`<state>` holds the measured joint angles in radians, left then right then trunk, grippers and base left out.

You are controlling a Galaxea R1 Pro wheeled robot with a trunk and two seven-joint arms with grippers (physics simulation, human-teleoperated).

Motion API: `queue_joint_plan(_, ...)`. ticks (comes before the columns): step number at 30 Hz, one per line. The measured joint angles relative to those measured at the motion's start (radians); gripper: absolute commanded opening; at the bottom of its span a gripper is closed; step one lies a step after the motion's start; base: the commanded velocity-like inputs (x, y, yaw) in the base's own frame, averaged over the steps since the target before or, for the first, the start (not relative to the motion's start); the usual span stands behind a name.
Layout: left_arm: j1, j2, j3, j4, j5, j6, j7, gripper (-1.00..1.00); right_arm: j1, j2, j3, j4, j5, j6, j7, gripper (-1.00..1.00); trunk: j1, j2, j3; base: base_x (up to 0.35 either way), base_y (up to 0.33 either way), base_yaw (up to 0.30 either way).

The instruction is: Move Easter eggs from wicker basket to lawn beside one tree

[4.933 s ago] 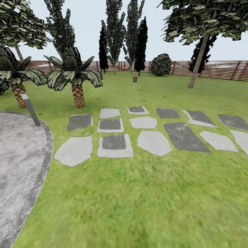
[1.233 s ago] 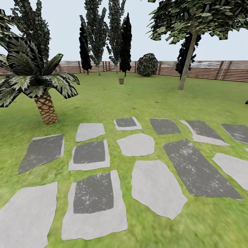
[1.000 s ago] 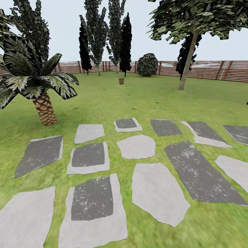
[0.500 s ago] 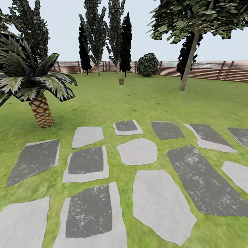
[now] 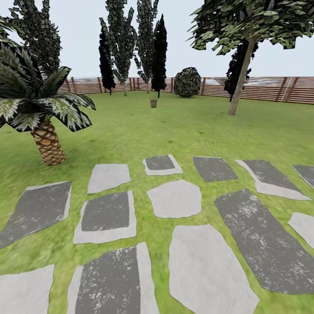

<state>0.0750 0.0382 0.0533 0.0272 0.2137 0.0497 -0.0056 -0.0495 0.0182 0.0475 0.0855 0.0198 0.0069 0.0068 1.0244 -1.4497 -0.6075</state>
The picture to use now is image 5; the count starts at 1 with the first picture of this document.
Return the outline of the wicker basket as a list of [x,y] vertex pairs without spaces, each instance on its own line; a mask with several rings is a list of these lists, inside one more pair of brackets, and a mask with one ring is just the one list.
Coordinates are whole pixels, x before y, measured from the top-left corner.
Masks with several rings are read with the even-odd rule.
[[151,103],[151,107],[152,108],[156,108],[157,107],[157,100],[151,100],[150,103]]

